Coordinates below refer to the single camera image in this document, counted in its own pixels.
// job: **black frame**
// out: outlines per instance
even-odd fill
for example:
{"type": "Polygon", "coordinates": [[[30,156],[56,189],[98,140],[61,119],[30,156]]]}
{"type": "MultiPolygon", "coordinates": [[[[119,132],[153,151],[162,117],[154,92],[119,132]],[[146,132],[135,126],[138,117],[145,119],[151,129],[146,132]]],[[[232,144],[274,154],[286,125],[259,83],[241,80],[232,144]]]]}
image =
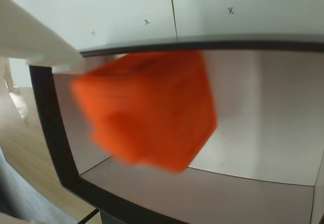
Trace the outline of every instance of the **black frame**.
{"type": "MultiPolygon", "coordinates": [[[[276,50],[324,53],[323,42],[297,42],[294,40],[237,40],[201,39],[169,42],[156,42],[143,45],[120,45],[111,48],[90,49],[81,52],[84,57],[114,55],[131,52],[166,50],[276,50]]],[[[60,107],[56,95],[52,70],[48,67],[30,66],[30,76],[37,105],[39,119],[58,178],[66,189],[126,223],[185,223],[180,220],[148,210],[122,199],[79,176],[66,136],[60,107]]]]}

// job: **stainless steel panel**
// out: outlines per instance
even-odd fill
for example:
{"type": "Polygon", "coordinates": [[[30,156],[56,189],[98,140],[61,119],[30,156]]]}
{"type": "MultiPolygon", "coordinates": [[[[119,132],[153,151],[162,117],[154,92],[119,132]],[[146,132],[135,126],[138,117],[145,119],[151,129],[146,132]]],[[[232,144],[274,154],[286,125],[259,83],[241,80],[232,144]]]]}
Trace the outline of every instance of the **stainless steel panel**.
{"type": "Polygon", "coordinates": [[[314,190],[314,205],[311,224],[318,224],[324,215],[324,155],[319,167],[314,190]]]}
{"type": "Polygon", "coordinates": [[[313,187],[196,169],[172,175],[105,160],[82,177],[147,209],[194,224],[309,224],[313,187]]]}
{"type": "Polygon", "coordinates": [[[78,109],[69,88],[76,76],[54,74],[54,82],[61,115],[73,158],[79,173],[83,173],[110,155],[92,142],[91,128],[78,109]]]}
{"type": "Polygon", "coordinates": [[[206,51],[218,127],[191,166],[314,186],[324,149],[324,54],[206,51]]]}

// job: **wooden floor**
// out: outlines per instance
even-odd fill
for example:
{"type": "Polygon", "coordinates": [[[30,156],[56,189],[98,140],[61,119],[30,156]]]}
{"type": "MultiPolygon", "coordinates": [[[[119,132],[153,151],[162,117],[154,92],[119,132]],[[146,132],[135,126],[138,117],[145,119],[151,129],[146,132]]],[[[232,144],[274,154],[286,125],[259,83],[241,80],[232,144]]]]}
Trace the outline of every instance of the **wooden floor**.
{"type": "MultiPolygon", "coordinates": [[[[0,58],[0,146],[6,161],[38,192],[75,220],[94,208],[64,189],[55,173],[38,119],[32,88],[19,88],[28,116],[20,116],[4,81],[8,58],[0,58]]],[[[101,223],[96,215],[88,223],[101,223]]]]}

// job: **orange cube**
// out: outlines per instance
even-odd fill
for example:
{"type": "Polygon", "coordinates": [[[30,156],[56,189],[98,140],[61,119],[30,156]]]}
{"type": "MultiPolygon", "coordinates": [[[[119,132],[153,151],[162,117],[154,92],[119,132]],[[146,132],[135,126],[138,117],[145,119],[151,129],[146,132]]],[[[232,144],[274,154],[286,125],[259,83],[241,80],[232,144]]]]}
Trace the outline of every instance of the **orange cube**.
{"type": "Polygon", "coordinates": [[[216,128],[199,51],[133,53],[72,82],[93,139],[127,163],[181,172],[216,128]]]}

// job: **blurry orange object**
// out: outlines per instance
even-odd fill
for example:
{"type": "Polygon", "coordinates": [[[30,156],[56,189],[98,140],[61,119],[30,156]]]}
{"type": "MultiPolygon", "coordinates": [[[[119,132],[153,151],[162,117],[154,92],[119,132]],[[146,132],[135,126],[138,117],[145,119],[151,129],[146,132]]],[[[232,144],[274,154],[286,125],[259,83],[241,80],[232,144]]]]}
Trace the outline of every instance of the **blurry orange object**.
{"type": "Polygon", "coordinates": [[[75,79],[72,89],[93,139],[130,164],[183,171],[216,128],[199,51],[128,54],[75,79]]]}

